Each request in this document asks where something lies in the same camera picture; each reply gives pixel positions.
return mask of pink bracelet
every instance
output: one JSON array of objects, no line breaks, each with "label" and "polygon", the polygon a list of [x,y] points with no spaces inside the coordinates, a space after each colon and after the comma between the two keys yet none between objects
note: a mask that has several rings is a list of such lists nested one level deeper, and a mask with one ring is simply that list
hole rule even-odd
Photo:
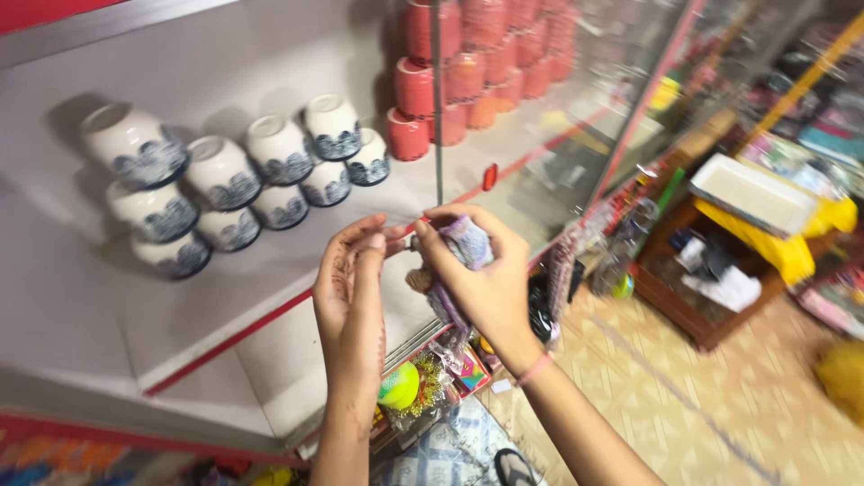
[{"label": "pink bracelet", "polygon": [[551,351],[547,351],[545,355],[540,356],[540,358],[531,365],[531,368],[528,368],[528,371],[522,373],[522,376],[516,381],[517,387],[524,387],[531,381],[531,378],[534,378],[534,375],[539,373],[540,370],[546,368],[546,365],[552,362],[554,356]]}]

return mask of white ceramic cup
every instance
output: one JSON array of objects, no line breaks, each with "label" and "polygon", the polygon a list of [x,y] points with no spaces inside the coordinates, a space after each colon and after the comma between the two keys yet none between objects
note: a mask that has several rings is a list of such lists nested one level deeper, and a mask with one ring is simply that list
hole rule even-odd
[{"label": "white ceramic cup", "polygon": [[113,182],[105,191],[111,210],[132,228],[141,241],[168,243],[183,236],[198,221],[198,208],[176,184],[159,189],[132,192],[120,181]]},{"label": "white ceramic cup", "polygon": [[233,253],[248,247],[261,234],[261,223],[249,208],[204,211],[195,227],[214,249]]},{"label": "white ceramic cup", "polygon": [[263,184],[246,153],[225,137],[207,136],[189,144],[192,162],[186,180],[214,209],[245,208],[258,197]]},{"label": "white ceramic cup", "polygon": [[266,186],[252,208],[265,227],[277,231],[299,225],[309,213],[298,186]]},{"label": "white ceramic cup", "polygon": [[380,184],[390,174],[387,144],[378,132],[371,128],[360,129],[360,142],[360,151],[345,162],[351,182],[364,187]]},{"label": "white ceramic cup", "polygon": [[252,122],[246,129],[246,148],[270,185],[297,184],[312,172],[306,136],[282,115],[267,115]]},{"label": "white ceramic cup", "polygon": [[99,108],[81,123],[90,152],[132,190],[177,180],[189,164],[186,145],[159,119],[129,103]]},{"label": "white ceramic cup", "polygon": [[323,160],[343,161],[360,150],[360,119],[354,107],[335,93],[319,94],[306,105],[306,126]]},{"label": "white ceramic cup", "polygon": [[132,236],[132,253],[170,280],[192,277],[210,261],[210,246],[194,231],[177,241],[158,244]]},{"label": "white ceramic cup", "polygon": [[316,161],[312,174],[300,183],[309,204],[329,208],[344,201],[351,194],[351,177],[341,162]]}]

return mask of red ceramic cup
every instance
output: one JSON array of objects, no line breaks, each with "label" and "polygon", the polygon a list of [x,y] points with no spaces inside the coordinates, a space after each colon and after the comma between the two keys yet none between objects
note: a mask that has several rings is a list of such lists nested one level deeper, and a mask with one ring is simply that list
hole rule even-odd
[{"label": "red ceramic cup", "polygon": [[573,71],[573,46],[563,51],[550,54],[549,77],[554,83],[560,83],[567,79],[570,71]]},{"label": "red ceramic cup", "polygon": [[540,0],[540,11],[557,14],[567,6],[568,0]]},{"label": "red ceramic cup", "polygon": [[[408,55],[418,66],[432,66],[433,0],[408,0],[405,22],[408,30]],[[438,7],[440,26],[440,54],[444,64],[460,51],[462,46],[461,11],[457,0],[444,0]]]},{"label": "red ceramic cup", "polygon": [[495,123],[498,114],[498,101],[492,96],[491,90],[486,90],[483,95],[467,106],[468,130],[485,130]]},{"label": "red ceramic cup", "polygon": [[497,100],[496,111],[498,113],[510,112],[519,106],[523,82],[522,70],[518,67],[512,67],[510,79],[506,83],[492,88],[492,96]]},{"label": "red ceramic cup", "polygon": [[429,122],[409,120],[397,108],[387,112],[390,153],[397,160],[412,162],[429,151]]},{"label": "red ceramic cup", "polygon": [[484,56],[486,57],[484,85],[489,87],[507,82],[510,69],[516,66],[515,35],[505,35],[498,47]]},{"label": "red ceramic cup", "polygon": [[483,91],[486,60],[481,53],[459,53],[444,70],[444,98],[448,105],[473,102]]},{"label": "red ceramic cup", "polygon": [[546,55],[547,22],[537,19],[531,28],[516,36],[516,65],[526,68],[534,65]]},{"label": "red ceramic cup", "polygon": [[522,85],[523,99],[537,99],[549,89],[550,82],[550,60],[547,55],[540,59],[534,66],[523,69],[525,81]]},{"label": "red ceramic cup", "polygon": [[431,67],[421,67],[403,57],[396,63],[396,102],[399,111],[410,120],[424,120],[435,115]]},{"label": "red ceramic cup", "polygon": [[[429,124],[429,141],[435,143],[435,121],[426,122]],[[447,105],[444,106],[444,113],[441,115],[441,145],[444,147],[452,147],[458,145],[465,140],[467,133],[467,106],[465,105]]]},{"label": "red ceramic cup", "polygon": [[558,14],[549,16],[548,49],[550,51],[563,51],[573,47],[577,20],[579,20],[579,10],[573,5],[568,5]]},{"label": "red ceramic cup", "polygon": [[462,42],[469,52],[494,49],[507,31],[505,0],[463,0]]},{"label": "red ceramic cup", "polygon": [[539,0],[511,0],[507,4],[507,28],[511,32],[528,29],[537,18]]}]

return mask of glass display case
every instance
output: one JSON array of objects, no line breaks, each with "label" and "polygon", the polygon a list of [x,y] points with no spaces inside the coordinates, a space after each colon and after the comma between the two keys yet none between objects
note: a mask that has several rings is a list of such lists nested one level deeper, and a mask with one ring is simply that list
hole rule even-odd
[{"label": "glass display case", "polygon": [[[310,286],[334,233],[471,202],[538,257],[723,107],[814,2],[127,0],[0,36],[0,221],[16,228],[0,307],[18,337],[0,365],[293,449],[327,396]],[[389,164],[380,183],[355,180],[339,204],[180,282],[137,259],[107,207],[117,174],[82,140],[90,113],[128,101],[183,144],[220,136],[251,154],[254,120],[309,129],[324,93],[386,143],[389,158],[362,168]],[[385,372],[448,326],[404,282],[421,263],[384,266]]]}]

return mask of hand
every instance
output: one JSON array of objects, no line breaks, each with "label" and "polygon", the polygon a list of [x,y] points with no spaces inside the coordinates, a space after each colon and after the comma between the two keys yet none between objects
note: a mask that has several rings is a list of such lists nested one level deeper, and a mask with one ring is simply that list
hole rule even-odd
[{"label": "hand", "polygon": [[[489,234],[495,255],[495,261],[478,271],[468,270],[435,230],[462,214],[468,214]],[[424,258],[507,369],[521,375],[543,355],[543,346],[528,324],[528,244],[501,220],[473,204],[447,204],[423,215],[431,225],[417,221],[415,229]]]},{"label": "hand", "polygon": [[366,217],[331,238],[312,288],[328,394],[368,398],[372,410],[386,350],[381,266],[403,250],[405,234],[404,227],[383,227],[386,219]]}]

